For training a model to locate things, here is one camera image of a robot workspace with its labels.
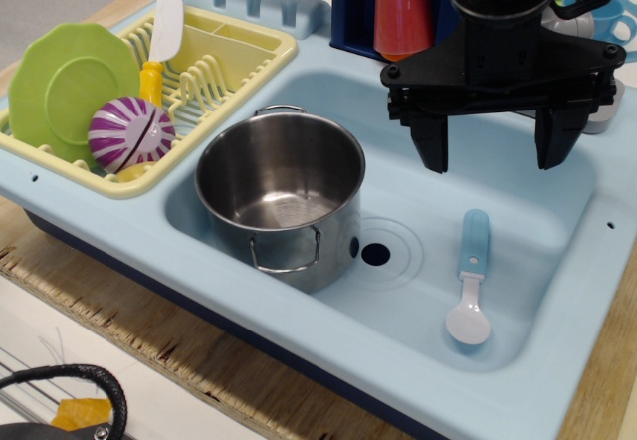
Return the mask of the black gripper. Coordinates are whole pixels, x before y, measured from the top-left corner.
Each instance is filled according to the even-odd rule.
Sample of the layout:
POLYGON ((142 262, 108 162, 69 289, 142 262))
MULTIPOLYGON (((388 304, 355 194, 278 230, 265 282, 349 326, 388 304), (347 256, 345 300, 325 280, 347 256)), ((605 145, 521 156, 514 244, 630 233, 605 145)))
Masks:
POLYGON ((532 111, 537 164, 568 158, 582 125, 616 94, 626 60, 615 43, 560 34, 539 20, 495 27, 463 20, 442 43, 394 62, 380 75, 392 119, 410 124, 424 166, 448 170, 448 117, 532 111))

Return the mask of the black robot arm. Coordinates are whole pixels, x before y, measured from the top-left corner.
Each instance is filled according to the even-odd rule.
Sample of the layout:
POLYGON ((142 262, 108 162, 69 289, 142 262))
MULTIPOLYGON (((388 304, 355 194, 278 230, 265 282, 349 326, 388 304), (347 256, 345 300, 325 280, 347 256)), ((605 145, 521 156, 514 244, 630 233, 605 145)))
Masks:
POLYGON ((460 15, 454 32, 381 71, 390 118, 409 127, 425 167, 444 173, 449 116, 532 110, 539 168, 562 164, 589 117, 613 103, 626 52, 550 30, 542 14, 572 20, 610 1, 451 0, 460 15))

